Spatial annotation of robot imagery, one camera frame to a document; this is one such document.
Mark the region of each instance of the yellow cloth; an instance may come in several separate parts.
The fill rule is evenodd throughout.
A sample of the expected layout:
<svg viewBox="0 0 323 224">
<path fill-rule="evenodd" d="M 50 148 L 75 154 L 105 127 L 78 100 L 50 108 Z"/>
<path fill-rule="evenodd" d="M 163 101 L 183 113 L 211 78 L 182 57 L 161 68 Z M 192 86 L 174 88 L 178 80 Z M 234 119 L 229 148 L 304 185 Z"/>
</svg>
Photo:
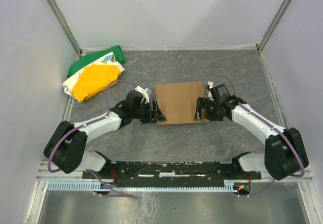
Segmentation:
<svg viewBox="0 0 323 224">
<path fill-rule="evenodd" d="M 84 68 L 72 89 L 74 97 L 82 102 L 105 90 L 107 85 L 121 75 L 115 65 L 91 65 Z"/>
</svg>

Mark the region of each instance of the brown cardboard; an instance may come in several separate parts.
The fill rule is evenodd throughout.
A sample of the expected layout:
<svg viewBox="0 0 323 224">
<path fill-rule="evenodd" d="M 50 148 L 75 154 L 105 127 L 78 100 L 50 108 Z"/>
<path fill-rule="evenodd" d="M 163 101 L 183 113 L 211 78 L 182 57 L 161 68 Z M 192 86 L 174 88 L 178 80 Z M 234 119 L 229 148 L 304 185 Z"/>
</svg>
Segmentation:
<svg viewBox="0 0 323 224">
<path fill-rule="evenodd" d="M 196 99 L 205 97 L 204 85 L 201 81 L 156 84 L 155 97 L 161 112 L 167 119 L 158 121 L 157 125 L 208 122 L 204 116 L 200 121 L 194 120 Z"/>
</svg>

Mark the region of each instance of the green cloth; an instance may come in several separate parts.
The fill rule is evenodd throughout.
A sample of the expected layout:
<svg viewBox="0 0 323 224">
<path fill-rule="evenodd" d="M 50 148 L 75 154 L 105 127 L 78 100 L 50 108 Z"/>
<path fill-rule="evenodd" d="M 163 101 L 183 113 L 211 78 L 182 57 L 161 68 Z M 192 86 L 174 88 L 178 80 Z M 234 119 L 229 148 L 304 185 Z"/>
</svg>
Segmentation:
<svg viewBox="0 0 323 224">
<path fill-rule="evenodd" d="M 115 55 L 117 61 L 120 64 L 124 64 L 127 61 L 127 58 L 123 56 L 121 47 L 119 45 L 113 46 L 109 49 L 103 50 L 103 51 L 97 51 L 88 55 L 85 55 L 81 57 L 78 61 L 73 63 L 70 66 L 69 71 L 67 72 L 67 77 L 71 77 L 73 74 L 75 74 L 80 69 L 84 68 L 86 65 L 89 65 L 91 62 L 99 59 L 100 57 L 106 55 L 107 53 L 113 52 Z"/>
</svg>

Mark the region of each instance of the white wall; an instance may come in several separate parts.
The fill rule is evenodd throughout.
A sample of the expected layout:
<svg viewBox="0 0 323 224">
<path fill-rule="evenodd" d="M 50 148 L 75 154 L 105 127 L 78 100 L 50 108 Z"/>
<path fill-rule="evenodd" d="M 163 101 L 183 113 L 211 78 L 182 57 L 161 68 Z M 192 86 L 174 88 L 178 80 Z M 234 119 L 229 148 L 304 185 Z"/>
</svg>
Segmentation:
<svg viewBox="0 0 323 224">
<path fill-rule="evenodd" d="M 259 43 L 283 0 L 56 0 L 82 49 Z"/>
<path fill-rule="evenodd" d="M 323 203 L 323 0 L 293 0 L 264 50 L 290 126 L 299 129 Z"/>
<path fill-rule="evenodd" d="M 0 223 L 22 223 L 76 53 L 46 0 L 0 0 Z"/>
</svg>

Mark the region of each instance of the marble-patterned floor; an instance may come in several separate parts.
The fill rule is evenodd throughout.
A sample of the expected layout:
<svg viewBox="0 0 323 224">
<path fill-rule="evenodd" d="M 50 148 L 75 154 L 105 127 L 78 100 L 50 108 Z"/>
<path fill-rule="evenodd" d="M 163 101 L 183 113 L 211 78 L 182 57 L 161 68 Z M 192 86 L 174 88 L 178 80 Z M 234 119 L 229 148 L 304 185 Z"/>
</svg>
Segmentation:
<svg viewBox="0 0 323 224">
<path fill-rule="evenodd" d="M 207 81 L 227 75 L 237 96 L 254 110 L 278 123 L 274 104 L 256 50 L 126 51 L 126 69 L 119 79 L 135 82 L 152 91 L 157 83 Z M 225 83 L 218 79 L 216 83 Z M 110 106 L 123 100 L 133 87 L 118 83 L 109 89 Z M 106 111 L 103 93 L 88 101 L 74 101 L 70 122 L 84 121 Z M 87 144 L 111 160 L 230 161 L 246 151 L 263 152 L 263 144 L 242 126 L 226 119 L 204 124 L 142 125 L 139 120 Z"/>
</svg>

